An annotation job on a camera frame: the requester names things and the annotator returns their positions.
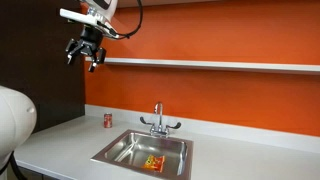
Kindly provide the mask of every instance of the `sink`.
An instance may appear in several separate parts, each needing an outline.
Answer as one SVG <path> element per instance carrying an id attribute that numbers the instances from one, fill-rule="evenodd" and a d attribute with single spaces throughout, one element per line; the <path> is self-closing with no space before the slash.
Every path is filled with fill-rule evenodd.
<path id="1" fill-rule="evenodd" d="M 162 179 L 190 179 L 193 142 L 151 136 L 127 130 L 97 153 L 92 160 L 128 168 Z M 149 155 L 165 156 L 163 171 L 143 169 Z"/>

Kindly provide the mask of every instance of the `food package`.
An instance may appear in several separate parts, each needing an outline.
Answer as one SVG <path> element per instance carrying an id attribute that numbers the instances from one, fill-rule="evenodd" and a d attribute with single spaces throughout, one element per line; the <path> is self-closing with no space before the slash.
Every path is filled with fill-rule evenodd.
<path id="1" fill-rule="evenodd" d="M 149 155 L 142 168 L 162 172 L 165 159 L 165 156 L 155 157 L 154 155 Z"/>

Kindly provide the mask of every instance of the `white shelf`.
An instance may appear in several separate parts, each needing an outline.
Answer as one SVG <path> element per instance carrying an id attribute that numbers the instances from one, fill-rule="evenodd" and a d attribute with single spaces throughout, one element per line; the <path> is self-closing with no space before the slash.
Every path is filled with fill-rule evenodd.
<path id="1" fill-rule="evenodd" d="M 219 61 L 159 60 L 134 58 L 106 58 L 107 65 L 151 66 L 184 69 L 206 69 L 224 71 L 247 71 L 286 74 L 320 74 L 320 65 L 243 63 Z"/>
<path id="2" fill-rule="evenodd" d="M 208 2 L 219 0 L 141 0 L 143 6 L 155 6 L 165 4 L 181 4 L 181 3 L 195 3 L 195 2 Z M 136 7 L 138 6 L 137 0 L 119 0 L 118 7 Z"/>

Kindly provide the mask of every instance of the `soda can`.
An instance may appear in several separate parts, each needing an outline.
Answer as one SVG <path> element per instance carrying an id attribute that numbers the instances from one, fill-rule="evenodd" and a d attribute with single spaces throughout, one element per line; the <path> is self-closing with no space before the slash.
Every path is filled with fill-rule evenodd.
<path id="1" fill-rule="evenodd" d="M 112 127 L 112 114 L 106 113 L 104 114 L 104 128 L 111 128 Z"/>

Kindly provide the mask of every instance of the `white countertop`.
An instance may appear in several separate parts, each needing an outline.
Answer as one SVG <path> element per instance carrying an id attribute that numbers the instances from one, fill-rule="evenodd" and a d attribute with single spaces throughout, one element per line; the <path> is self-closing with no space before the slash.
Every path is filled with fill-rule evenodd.
<path id="1" fill-rule="evenodd" d="M 19 166 L 58 179 L 155 179 L 91 159 L 127 129 L 149 126 L 83 116 L 33 134 L 15 151 Z M 320 154 L 176 130 L 171 137 L 194 141 L 191 179 L 318 180 Z"/>

